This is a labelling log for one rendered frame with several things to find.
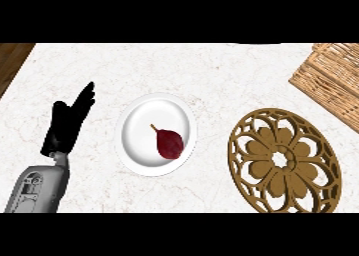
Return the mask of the brown round openwork placemat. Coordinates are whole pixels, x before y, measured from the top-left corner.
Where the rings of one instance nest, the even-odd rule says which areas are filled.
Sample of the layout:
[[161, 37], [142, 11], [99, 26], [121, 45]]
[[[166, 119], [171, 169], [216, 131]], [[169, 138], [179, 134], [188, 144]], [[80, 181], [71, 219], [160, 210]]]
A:
[[293, 112], [263, 108], [238, 121], [228, 141], [228, 165], [238, 191], [263, 213], [331, 212], [341, 195], [332, 147]]

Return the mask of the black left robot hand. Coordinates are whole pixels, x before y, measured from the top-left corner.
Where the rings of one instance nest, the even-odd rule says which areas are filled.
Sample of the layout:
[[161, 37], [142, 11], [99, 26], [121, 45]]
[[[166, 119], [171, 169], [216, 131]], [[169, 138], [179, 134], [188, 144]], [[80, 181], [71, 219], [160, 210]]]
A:
[[52, 105], [50, 126], [40, 149], [40, 153], [46, 157], [55, 152], [68, 154], [74, 148], [81, 124], [95, 103], [93, 89], [95, 83], [90, 82], [78, 93], [71, 106], [64, 101], [56, 101]]

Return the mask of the dark red pear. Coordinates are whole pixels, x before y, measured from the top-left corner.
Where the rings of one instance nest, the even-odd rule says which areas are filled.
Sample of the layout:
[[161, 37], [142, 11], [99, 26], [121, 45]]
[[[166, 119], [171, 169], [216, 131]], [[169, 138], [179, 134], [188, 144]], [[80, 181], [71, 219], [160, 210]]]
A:
[[164, 129], [151, 126], [157, 134], [157, 150], [163, 158], [177, 159], [183, 151], [183, 140], [180, 135]]

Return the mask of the white round plate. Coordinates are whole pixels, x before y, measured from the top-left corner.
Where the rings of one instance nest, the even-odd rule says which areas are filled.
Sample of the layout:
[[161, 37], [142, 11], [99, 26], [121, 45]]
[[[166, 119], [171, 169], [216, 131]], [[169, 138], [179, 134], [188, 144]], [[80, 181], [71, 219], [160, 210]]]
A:
[[[177, 159], [157, 149], [157, 130], [174, 131], [183, 140]], [[115, 152], [130, 171], [142, 176], [171, 173], [188, 160], [197, 142], [197, 122], [185, 101], [167, 93], [139, 97], [126, 107], [115, 126]]]

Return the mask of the wicker basket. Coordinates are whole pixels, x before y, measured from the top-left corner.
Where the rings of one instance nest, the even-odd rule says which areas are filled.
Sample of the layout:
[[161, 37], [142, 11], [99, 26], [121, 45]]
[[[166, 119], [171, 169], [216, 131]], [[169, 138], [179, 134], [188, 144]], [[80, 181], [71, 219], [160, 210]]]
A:
[[359, 43], [315, 43], [290, 83], [359, 134]]

